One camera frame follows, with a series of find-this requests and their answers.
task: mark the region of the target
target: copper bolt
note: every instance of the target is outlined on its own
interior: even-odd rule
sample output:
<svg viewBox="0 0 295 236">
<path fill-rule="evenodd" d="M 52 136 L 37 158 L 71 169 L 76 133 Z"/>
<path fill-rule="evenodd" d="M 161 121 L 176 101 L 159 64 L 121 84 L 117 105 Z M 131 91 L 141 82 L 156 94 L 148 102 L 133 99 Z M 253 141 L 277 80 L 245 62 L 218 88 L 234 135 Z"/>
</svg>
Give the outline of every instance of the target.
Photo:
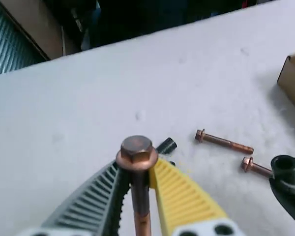
<svg viewBox="0 0 295 236">
<path fill-rule="evenodd" d="M 202 143 L 203 140 L 208 141 L 210 143 L 218 144 L 220 146 L 230 148 L 236 151 L 241 151 L 246 154 L 252 154 L 254 152 L 254 149 L 252 147 L 248 147 L 242 144 L 234 143 L 226 139 L 215 137 L 210 134 L 206 134 L 204 129 L 197 130 L 196 140 L 198 140 L 200 143 Z"/>
<path fill-rule="evenodd" d="M 132 205 L 137 236 L 151 236 L 149 213 L 149 169 L 158 159 L 150 139 L 135 135 L 126 138 L 117 153 L 117 164 L 130 173 Z"/>
<path fill-rule="evenodd" d="M 244 157 L 241 162 L 241 168 L 245 172 L 253 171 L 266 178 L 270 178 L 272 176 L 272 170 L 254 163 L 252 157 Z"/>
</svg>

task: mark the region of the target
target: bolt head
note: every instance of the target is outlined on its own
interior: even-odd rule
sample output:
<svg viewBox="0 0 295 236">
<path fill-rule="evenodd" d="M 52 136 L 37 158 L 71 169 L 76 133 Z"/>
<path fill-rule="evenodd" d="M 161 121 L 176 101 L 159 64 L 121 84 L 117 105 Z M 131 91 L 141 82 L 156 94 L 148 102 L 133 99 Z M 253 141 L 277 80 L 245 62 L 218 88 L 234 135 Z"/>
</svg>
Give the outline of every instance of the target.
<svg viewBox="0 0 295 236">
<path fill-rule="evenodd" d="M 148 161 L 152 151 L 152 141 L 141 135 L 130 136 L 121 144 L 121 157 L 131 163 Z"/>
<path fill-rule="evenodd" d="M 152 141 L 145 136 L 135 135 L 126 138 L 116 161 L 124 169 L 131 171 L 148 170 L 157 162 L 158 154 Z"/>
<path fill-rule="evenodd" d="M 203 141 L 204 134 L 205 134 L 205 129 L 203 129 L 203 130 L 198 129 L 195 139 L 198 140 L 201 143 Z"/>
<path fill-rule="evenodd" d="M 245 171 L 248 172 L 251 170 L 253 164 L 253 158 L 252 157 L 244 157 L 242 162 L 241 162 L 241 168 Z"/>
</svg>

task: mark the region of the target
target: corrugated metal wall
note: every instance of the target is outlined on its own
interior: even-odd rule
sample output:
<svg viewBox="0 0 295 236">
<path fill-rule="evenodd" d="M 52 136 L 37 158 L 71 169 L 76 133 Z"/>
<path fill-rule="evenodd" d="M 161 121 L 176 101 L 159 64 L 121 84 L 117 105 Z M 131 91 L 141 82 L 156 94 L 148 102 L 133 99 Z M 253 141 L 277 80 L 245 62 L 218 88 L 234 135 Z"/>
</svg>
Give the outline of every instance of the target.
<svg viewBox="0 0 295 236">
<path fill-rule="evenodd" d="M 43 61 L 45 59 L 0 6 L 0 74 Z"/>
</svg>

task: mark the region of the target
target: screw hole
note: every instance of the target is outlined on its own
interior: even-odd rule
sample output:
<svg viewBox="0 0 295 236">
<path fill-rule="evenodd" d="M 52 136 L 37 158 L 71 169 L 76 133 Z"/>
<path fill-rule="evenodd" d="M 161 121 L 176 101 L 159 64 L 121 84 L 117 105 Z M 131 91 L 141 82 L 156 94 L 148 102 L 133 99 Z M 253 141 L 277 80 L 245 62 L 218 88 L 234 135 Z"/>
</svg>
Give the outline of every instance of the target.
<svg viewBox="0 0 295 236">
<path fill-rule="evenodd" d="M 232 235 L 234 233 L 233 229 L 228 225 L 218 225 L 214 230 L 217 235 Z"/>
<path fill-rule="evenodd" d="M 33 236 L 48 236 L 48 233 L 37 233 L 37 234 L 34 234 Z"/>
<path fill-rule="evenodd" d="M 191 231 L 184 231 L 184 232 L 180 233 L 179 236 L 198 236 L 198 234 L 191 232 Z"/>
<path fill-rule="evenodd" d="M 293 168 L 294 163 L 289 157 L 280 157 L 276 160 L 275 165 L 281 170 L 288 170 Z"/>
</svg>

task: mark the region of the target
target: white table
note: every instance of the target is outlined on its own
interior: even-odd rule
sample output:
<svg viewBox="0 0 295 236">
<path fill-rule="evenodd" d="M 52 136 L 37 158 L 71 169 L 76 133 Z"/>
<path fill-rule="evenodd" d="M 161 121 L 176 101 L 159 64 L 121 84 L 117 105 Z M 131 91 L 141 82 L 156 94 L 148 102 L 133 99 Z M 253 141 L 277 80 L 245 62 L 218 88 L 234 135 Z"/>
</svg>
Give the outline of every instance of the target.
<svg viewBox="0 0 295 236">
<path fill-rule="evenodd" d="M 295 156 L 295 108 L 276 85 L 294 52 L 295 0 L 278 0 L 1 75 L 0 236 L 39 226 L 133 134 L 172 137 L 177 167 L 248 236 L 295 236 L 243 154 L 194 142 L 205 128 L 268 167 Z M 134 235 L 129 196 L 122 217 L 120 235 Z"/>
</svg>

